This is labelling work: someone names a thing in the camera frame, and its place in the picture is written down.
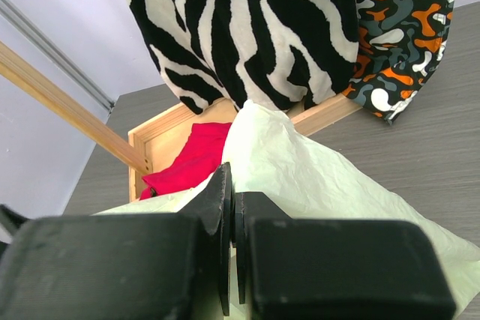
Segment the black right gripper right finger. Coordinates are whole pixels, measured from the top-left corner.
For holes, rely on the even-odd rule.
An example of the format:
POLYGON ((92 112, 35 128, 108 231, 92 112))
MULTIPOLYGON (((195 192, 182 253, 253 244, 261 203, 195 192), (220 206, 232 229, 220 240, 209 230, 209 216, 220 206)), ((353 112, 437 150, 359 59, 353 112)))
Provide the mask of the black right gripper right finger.
POLYGON ((427 235, 403 220, 294 219, 263 193, 235 197, 239 302, 249 319, 452 319, 427 235))

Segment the pale green plastic bag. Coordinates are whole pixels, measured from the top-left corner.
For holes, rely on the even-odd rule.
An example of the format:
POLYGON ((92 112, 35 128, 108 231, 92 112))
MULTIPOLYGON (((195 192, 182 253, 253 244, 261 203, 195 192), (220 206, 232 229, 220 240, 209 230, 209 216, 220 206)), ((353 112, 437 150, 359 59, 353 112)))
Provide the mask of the pale green plastic bag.
POLYGON ((406 220, 429 237, 462 313, 479 293, 479 248, 426 219, 340 153, 298 133, 282 112, 248 102, 223 159, 241 192, 260 191, 292 217, 406 220))

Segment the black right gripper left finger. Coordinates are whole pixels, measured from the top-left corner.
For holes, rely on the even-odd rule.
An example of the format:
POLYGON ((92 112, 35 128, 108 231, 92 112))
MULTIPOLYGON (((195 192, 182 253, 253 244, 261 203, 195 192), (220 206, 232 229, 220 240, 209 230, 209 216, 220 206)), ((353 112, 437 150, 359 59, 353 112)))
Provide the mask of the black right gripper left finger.
POLYGON ((176 212, 26 221, 1 258, 1 317, 228 316, 232 189, 225 163, 176 212))

